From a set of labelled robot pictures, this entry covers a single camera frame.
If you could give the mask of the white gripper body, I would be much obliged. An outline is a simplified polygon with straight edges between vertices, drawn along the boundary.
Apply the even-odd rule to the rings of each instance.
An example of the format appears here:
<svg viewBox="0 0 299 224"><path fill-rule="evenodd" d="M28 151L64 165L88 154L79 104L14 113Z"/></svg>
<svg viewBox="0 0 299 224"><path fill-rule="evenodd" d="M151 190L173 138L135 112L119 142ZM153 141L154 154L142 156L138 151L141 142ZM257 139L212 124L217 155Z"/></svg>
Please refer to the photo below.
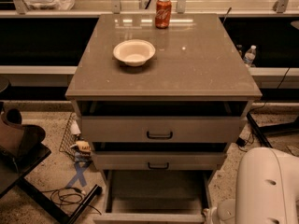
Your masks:
<svg viewBox="0 0 299 224"><path fill-rule="evenodd" d="M205 224L220 224L216 207L205 208L203 215L206 218Z"/></svg>

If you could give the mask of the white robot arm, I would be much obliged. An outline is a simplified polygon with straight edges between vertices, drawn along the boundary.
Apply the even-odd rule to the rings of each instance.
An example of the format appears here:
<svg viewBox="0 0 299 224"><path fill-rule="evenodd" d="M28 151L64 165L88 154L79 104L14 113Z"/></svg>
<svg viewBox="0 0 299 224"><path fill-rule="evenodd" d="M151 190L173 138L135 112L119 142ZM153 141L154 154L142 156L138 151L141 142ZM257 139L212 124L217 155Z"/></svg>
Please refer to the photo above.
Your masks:
<svg viewBox="0 0 299 224"><path fill-rule="evenodd" d="M235 197L204 210L204 224L299 224L299 158L268 147L239 163Z"/></svg>

